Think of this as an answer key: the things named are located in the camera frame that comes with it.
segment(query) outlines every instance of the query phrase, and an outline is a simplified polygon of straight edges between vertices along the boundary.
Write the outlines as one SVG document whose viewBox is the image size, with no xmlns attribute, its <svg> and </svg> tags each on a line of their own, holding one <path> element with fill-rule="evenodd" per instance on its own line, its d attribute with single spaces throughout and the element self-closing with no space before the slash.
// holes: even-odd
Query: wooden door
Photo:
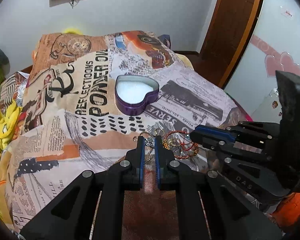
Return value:
<svg viewBox="0 0 300 240">
<path fill-rule="evenodd" d="M 211 72 L 213 83 L 222 87 L 249 37 L 260 0 L 217 0 L 200 57 L 201 72 Z"/>
</svg>

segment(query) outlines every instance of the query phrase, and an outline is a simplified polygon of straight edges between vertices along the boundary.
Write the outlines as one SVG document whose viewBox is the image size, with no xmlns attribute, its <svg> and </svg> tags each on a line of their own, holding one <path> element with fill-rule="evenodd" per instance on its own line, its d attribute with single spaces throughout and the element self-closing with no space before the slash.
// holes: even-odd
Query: pile of jewelry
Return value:
<svg viewBox="0 0 300 240">
<path fill-rule="evenodd" d="M 169 138 L 170 135 L 175 134 L 175 133 L 184 134 L 183 142 L 181 141 L 181 139 L 179 139 L 177 137 Z M 154 129 L 153 137 L 148 132 L 142 132 L 139 134 L 139 136 L 143 136 L 143 135 L 148 135 L 147 138 L 145 137 L 145 145 L 149 152 L 149 159 L 147 159 L 146 161 L 149 161 L 152 158 L 151 153 L 152 153 L 152 150 L 154 149 L 154 138 L 153 137 L 159 135 L 163 138 L 164 130 L 160 129 L 160 128 Z M 138 137 L 135 136 L 133 138 L 133 141 L 137 142 Z M 181 130 L 175 130 L 175 131 L 168 132 L 166 134 L 166 136 L 164 137 L 162 145 L 164 148 L 166 148 L 168 150 L 172 150 L 175 158 L 177 158 L 177 159 L 188 159 L 190 157 L 197 155 L 199 152 L 198 144 L 194 143 L 190 140 L 190 135 L 188 132 L 181 131 Z"/>
</svg>

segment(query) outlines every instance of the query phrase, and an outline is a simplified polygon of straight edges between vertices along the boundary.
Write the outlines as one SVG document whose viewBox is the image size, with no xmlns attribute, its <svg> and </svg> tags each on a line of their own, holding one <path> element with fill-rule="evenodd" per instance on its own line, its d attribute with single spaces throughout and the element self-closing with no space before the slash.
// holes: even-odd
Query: wall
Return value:
<svg viewBox="0 0 300 240">
<path fill-rule="evenodd" d="M 169 34 L 173 50 L 196 50 L 211 0 L 3 0 L 0 48 L 9 74 L 32 64 L 31 51 L 44 33 L 75 27 L 86 35 L 146 30 Z"/>
<path fill-rule="evenodd" d="M 209 28 L 209 25 L 210 25 L 210 22 L 211 22 L 211 19 L 212 19 L 212 15 L 213 15 L 213 12 L 214 12 L 214 8 L 216 7 L 216 3 L 217 3 L 217 0 L 211 0 L 209 11 L 207 13 L 207 17 L 206 17 L 206 20 L 205 20 L 204 25 L 202 27 L 201 34 L 200 34 L 199 41 L 198 41 L 198 46 L 197 46 L 197 50 L 196 50 L 198 53 L 200 53 L 200 50 L 202 48 L 204 39 L 207 35 L 208 28 Z"/>
<path fill-rule="evenodd" d="M 276 69 L 300 75 L 300 6 L 295 0 L 264 0 L 253 37 L 225 91 L 252 114 L 277 86 Z"/>
</svg>

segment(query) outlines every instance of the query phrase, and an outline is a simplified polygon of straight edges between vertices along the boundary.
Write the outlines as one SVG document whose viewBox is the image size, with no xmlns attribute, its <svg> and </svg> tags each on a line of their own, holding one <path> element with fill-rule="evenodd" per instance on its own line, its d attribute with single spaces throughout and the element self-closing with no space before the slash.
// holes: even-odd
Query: wooden door frame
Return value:
<svg viewBox="0 0 300 240">
<path fill-rule="evenodd" d="M 220 3 L 221 3 L 221 0 L 217 0 L 216 6 L 215 6 L 215 9 L 214 9 L 212 18 L 211 18 L 211 22 L 210 22 L 210 25 L 209 25 L 209 28 L 208 28 L 208 31 L 207 31 L 207 34 L 206 34 L 206 37 L 204 39 L 203 45 L 202 45 L 201 50 L 200 50 L 200 57 L 201 58 L 203 56 L 203 52 L 204 52 L 204 49 L 207 45 L 208 39 L 211 35 L 211 31 L 213 29 L 214 22 L 217 18 Z M 238 45 L 238 47 L 237 47 L 237 49 L 236 49 L 236 51 L 235 51 L 235 53 L 234 53 L 234 55 L 231 59 L 230 64 L 226 68 L 226 71 L 223 74 L 223 76 L 222 76 L 222 78 L 221 78 L 221 80 L 218 84 L 218 87 L 223 88 L 225 86 L 225 83 L 228 80 L 229 75 L 232 73 L 234 68 L 238 65 L 238 63 L 239 63 L 239 61 L 242 57 L 242 54 L 243 54 L 243 52 L 245 51 L 245 49 L 248 45 L 247 42 L 250 40 L 250 38 L 252 36 L 254 26 L 256 25 L 258 16 L 260 14 L 262 3 L 263 3 L 263 0 L 254 0 L 252 10 L 251 10 L 251 13 L 250 13 L 250 16 L 249 16 L 249 20 L 247 22 L 247 26 L 246 26 L 246 28 L 243 32 L 242 38 L 241 38 L 241 40 L 239 42 L 239 45 Z"/>
</svg>

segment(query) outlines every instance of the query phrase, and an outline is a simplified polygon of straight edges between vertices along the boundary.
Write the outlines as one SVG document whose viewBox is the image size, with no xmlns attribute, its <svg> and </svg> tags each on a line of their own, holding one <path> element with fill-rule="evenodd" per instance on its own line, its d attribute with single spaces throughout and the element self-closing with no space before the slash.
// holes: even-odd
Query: newspaper print bedsheet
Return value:
<svg viewBox="0 0 300 240">
<path fill-rule="evenodd" d="M 114 84 L 120 74 L 149 76 L 160 85 L 158 100 L 140 116 L 126 116 L 115 105 Z M 104 171 L 123 158 L 136 147 L 133 137 L 143 131 L 190 132 L 199 124 L 226 127 L 245 120 L 223 90 L 185 68 L 152 33 L 141 31 L 102 37 L 44 35 L 23 106 L 17 138 L 0 163 L 1 179 L 6 180 L 0 186 L 1 207 L 6 224 L 15 230 L 82 171 Z M 125 195 L 123 239 L 178 239 L 175 195 L 156 189 L 151 153 L 144 188 Z M 183 160 L 202 172 L 215 161 L 202 148 Z"/>
</svg>

